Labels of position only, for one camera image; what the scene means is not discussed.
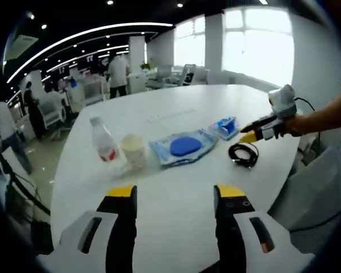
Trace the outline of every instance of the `window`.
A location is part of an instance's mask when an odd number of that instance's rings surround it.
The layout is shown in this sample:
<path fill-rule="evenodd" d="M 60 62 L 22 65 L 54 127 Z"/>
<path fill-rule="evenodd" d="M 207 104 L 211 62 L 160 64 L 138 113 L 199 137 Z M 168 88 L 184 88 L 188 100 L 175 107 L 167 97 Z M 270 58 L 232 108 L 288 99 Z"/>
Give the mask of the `window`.
<path fill-rule="evenodd" d="M 205 66 L 205 17 L 180 23 L 174 33 L 174 64 Z"/>
<path fill-rule="evenodd" d="M 286 11 L 226 11 L 223 69 L 284 86 L 292 83 L 294 43 Z"/>

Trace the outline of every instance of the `table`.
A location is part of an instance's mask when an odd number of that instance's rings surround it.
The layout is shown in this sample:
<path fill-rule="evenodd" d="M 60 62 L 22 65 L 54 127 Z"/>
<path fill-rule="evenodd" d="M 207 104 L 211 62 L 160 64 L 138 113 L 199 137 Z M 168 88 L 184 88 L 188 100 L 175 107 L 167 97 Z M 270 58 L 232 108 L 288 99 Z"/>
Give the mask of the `table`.
<path fill-rule="evenodd" d="M 115 140 L 129 133 L 146 143 L 171 133 L 207 128 L 228 116 L 243 126 L 271 112 L 267 94 L 244 85 L 192 85 L 116 98 L 84 108 L 63 148 L 51 203 L 53 244 L 61 232 L 87 210 L 96 210 L 106 192 L 130 183 L 138 186 L 138 234 L 135 272 L 200 272 L 219 259 L 215 237 L 215 184 L 245 191 L 257 210 L 267 211 L 293 164 L 299 138 L 259 141 L 253 169 L 236 166 L 228 148 L 241 137 L 220 140 L 199 161 L 159 170 L 145 145 L 149 170 L 111 181 L 116 162 L 103 163 L 92 146 L 89 118 L 100 115 Z"/>

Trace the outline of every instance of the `floor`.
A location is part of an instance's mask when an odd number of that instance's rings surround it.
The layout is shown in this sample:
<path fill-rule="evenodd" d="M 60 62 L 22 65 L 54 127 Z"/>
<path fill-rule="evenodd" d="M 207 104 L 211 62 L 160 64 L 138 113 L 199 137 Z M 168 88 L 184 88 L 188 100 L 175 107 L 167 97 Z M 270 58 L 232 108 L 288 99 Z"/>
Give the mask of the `floor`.
<path fill-rule="evenodd" d="M 30 178 L 36 183 L 38 199 L 48 209 L 51 209 L 55 173 L 67 136 L 68 133 L 63 133 L 60 141 L 51 141 L 47 136 L 41 142 L 31 141 L 25 148 L 33 166 Z M 49 223 L 49 216 L 37 207 L 34 208 L 34 218 Z"/>

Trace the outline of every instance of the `person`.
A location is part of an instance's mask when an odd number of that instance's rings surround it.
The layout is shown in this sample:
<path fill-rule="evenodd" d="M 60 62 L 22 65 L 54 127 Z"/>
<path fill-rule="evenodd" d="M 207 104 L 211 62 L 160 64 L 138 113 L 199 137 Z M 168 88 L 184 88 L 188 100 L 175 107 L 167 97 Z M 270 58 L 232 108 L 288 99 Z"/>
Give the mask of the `person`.
<path fill-rule="evenodd" d="M 341 127 L 341 95 L 325 108 L 310 115 L 295 115 L 285 121 L 287 131 L 297 131 L 302 135 Z"/>
<path fill-rule="evenodd" d="M 24 103 L 28 106 L 29 120 L 34 134 L 38 140 L 41 140 L 45 134 L 44 121 L 38 108 L 39 99 L 33 97 L 31 87 L 32 83 L 29 81 L 24 92 Z"/>
<path fill-rule="evenodd" d="M 18 129 L 10 113 L 8 105 L 0 100 L 0 141 L 1 152 L 11 147 L 16 158 L 28 174 L 32 172 L 32 165 L 25 154 L 23 145 L 17 135 Z"/>
<path fill-rule="evenodd" d="M 129 75 L 129 67 L 124 58 L 112 55 L 107 74 L 110 75 L 110 99 L 115 98 L 119 91 L 120 96 L 126 96 L 126 77 Z"/>

